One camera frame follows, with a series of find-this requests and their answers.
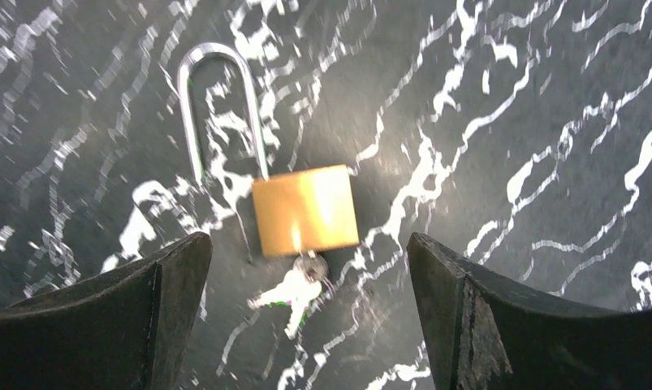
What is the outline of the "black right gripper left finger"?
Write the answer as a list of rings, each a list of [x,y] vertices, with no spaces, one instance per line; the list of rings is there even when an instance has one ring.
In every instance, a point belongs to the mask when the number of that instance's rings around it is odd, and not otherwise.
[[[0,389],[170,389],[212,258],[196,232],[140,260],[0,308]]]

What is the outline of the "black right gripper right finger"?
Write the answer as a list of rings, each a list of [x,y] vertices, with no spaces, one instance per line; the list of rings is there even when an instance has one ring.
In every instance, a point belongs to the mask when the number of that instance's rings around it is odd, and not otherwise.
[[[438,389],[652,389],[652,309],[555,297],[415,232],[408,266]]]

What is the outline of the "silver keys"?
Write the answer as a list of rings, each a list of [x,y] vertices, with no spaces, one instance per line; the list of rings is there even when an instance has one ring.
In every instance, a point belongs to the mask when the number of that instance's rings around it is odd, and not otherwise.
[[[285,303],[291,307],[291,315],[285,327],[285,334],[290,340],[296,337],[304,312],[310,303],[322,293],[322,282],[306,275],[303,271],[292,269],[283,277],[283,281],[270,290],[247,300],[251,309]]]

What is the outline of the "large brass padlock shackle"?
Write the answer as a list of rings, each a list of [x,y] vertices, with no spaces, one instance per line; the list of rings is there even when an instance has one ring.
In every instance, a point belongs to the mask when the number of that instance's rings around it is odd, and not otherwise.
[[[206,59],[224,58],[240,71],[248,108],[248,126],[259,176],[253,181],[253,205],[261,250],[266,257],[317,254],[358,245],[351,180],[345,165],[270,175],[253,74],[233,47],[205,42],[192,47],[178,67],[176,87],[194,180],[203,185],[205,160],[196,130],[192,74]]]

